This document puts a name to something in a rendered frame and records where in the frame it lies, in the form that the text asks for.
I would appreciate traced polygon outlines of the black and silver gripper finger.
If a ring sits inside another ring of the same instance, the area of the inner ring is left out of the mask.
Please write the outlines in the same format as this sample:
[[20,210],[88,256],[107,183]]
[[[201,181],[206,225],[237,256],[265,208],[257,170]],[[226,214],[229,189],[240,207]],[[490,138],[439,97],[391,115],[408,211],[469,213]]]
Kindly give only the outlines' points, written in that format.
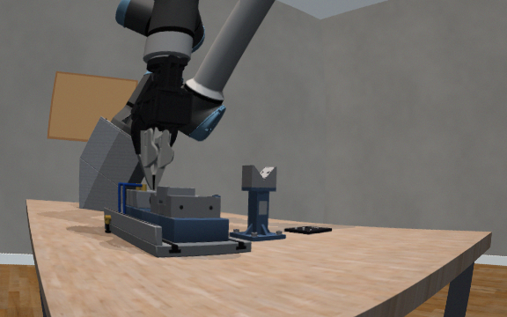
[[153,141],[153,129],[146,129],[146,125],[140,120],[138,112],[133,113],[131,138],[144,178],[150,190],[154,190],[151,166],[158,160],[158,148]]
[[[153,188],[156,190],[165,170],[165,165],[173,161],[173,144],[178,135],[178,129],[166,126],[161,134],[155,137],[155,145],[158,148],[158,160],[154,164],[153,170]],[[169,141],[169,143],[168,143]]]

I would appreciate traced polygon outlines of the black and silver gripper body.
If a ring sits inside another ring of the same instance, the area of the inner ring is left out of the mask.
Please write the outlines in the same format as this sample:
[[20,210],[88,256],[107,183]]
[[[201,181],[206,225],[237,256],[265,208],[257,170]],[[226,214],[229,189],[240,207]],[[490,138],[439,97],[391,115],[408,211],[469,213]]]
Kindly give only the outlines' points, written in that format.
[[[139,113],[140,120],[146,125],[146,129],[156,127],[158,131],[163,131],[166,126],[182,128],[191,123],[194,93],[181,88],[182,73],[187,63],[188,58],[179,58],[175,55],[155,57],[147,62],[147,71],[155,73],[154,85],[151,89],[160,88],[144,93],[137,102],[136,111]],[[177,72],[179,72],[178,78]]]

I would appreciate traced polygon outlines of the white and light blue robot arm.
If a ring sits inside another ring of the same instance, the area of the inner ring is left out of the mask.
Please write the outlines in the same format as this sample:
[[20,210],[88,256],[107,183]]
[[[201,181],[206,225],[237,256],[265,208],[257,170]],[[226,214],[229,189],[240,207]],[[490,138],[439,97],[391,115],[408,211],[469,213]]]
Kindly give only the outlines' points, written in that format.
[[[223,89],[274,1],[237,2],[195,77],[185,84],[181,80],[181,88],[194,92],[194,98],[192,121],[178,131],[203,141],[219,123],[226,109],[222,105]],[[169,55],[190,61],[205,37],[198,4],[199,0],[121,0],[115,19],[124,28],[147,37],[143,53],[146,63]],[[129,135],[137,102],[151,90],[154,75],[149,71],[143,75],[126,106],[111,121]]]

